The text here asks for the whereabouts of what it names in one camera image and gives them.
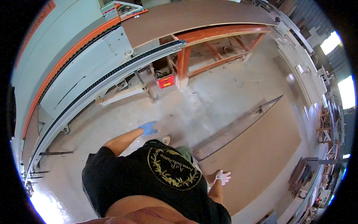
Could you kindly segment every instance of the window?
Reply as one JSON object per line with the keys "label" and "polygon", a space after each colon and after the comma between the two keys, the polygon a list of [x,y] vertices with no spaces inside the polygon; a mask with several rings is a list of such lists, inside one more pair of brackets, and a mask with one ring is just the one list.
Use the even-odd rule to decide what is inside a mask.
{"label": "window", "polygon": [[343,109],[355,106],[355,92],[352,76],[338,83]]}
{"label": "window", "polygon": [[327,55],[329,52],[331,52],[337,45],[339,45],[340,39],[336,31],[331,33],[331,35],[323,41],[321,44],[321,48],[323,50],[323,53]]}

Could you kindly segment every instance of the concrete floor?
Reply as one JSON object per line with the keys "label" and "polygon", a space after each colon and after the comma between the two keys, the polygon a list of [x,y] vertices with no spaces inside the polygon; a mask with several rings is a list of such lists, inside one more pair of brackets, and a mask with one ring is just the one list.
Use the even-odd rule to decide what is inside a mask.
{"label": "concrete floor", "polygon": [[189,79],[188,87],[176,86],[160,90],[148,73],[142,77],[159,100],[150,104],[145,94],[135,95],[108,106],[91,105],[70,125],[70,135],[59,134],[49,147],[50,152],[74,151],[73,154],[49,156],[40,162],[40,170],[49,170],[37,179],[31,198],[47,223],[73,223],[96,218],[82,191],[81,171],[89,153],[96,153],[108,140],[157,120],[159,132],[139,137],[123,156],[141,147],[150,138],[172,137],[171,146],[194,146],[225,127],[262,99],[272,100],[286,94],[292,103],[300,126],[302,142],[277,179],[250,205],[232,217],[233,223],[252,224],[271,209],[283,213],[290,203],[287,181],[300,157],[319,156],[315,110],[306,117],[304,106],[288,74],[273,62],[278,57],[274,32],[266,35],[246,62],[236,60]]}

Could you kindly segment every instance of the red box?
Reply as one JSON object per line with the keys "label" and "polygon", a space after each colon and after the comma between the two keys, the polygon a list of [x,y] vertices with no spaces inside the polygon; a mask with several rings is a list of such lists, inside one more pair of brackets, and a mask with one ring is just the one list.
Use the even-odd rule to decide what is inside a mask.
{"label": "red box", "polygon": [[158,79],[157,82],[158,82],[159,88],[162,89],[162,88],[174,85],[174,80],[175,80],[174,74],[171,74],[171,75],[165,76],[164,78]]}

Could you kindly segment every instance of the person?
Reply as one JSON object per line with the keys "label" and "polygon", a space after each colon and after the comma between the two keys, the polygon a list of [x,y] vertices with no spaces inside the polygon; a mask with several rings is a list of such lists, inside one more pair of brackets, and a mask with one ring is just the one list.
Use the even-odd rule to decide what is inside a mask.
{"label": "person", "polygon": [[164,143],[149,140],[130,155],[120,156],[139,136],[156,133],[155,123],[117,136],[89,154],[82,186],[94,211],[104,219],[85,223],[231,223],[222,205],[222,186],[230,172],[218,171],[208,192],[192,157],[170,147],[168,137]]}

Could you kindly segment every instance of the wooden table frame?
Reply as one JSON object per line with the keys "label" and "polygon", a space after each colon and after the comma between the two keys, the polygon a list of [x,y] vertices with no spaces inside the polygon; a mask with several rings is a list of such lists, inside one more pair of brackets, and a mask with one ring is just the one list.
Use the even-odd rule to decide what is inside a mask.
{"label": "wooden table frame", "polygon": [[[244,57],[261,41],[264,35],[269,32],[271,32],[271,29],[266,25],[235,24],[235,25],[214,26],[209,28],[205,27],[205,28],[189,30],[186,32],[174,34],[174,36],[177,37],[179,40],[184,39],[187,42],[186,47],[182,48],[182,50],[178,52],[178,61],[176,66],[178,70],[177,75],[179,80],[182,80],[186,77],[194,77],[213,67]],[[255,33],[258,33],[258,36],[249,47],[247,47],[237,37],[237,35],[255,34]],[[239,45],[244,49],[245,52],[231,57],[223,58],[209,43],[207,43],[207,41],[224,38],[224,37],[233,37],[233,39],[236,40],[237,43],[239,43]],[[204,45],[208,47],[210,51],[215,55],[217,61],[207,66],[204,66],[202,68],[198,68],[192,72],[188,72],[189,58],[192,50],[191,46],[198,43],[204,43]]]}

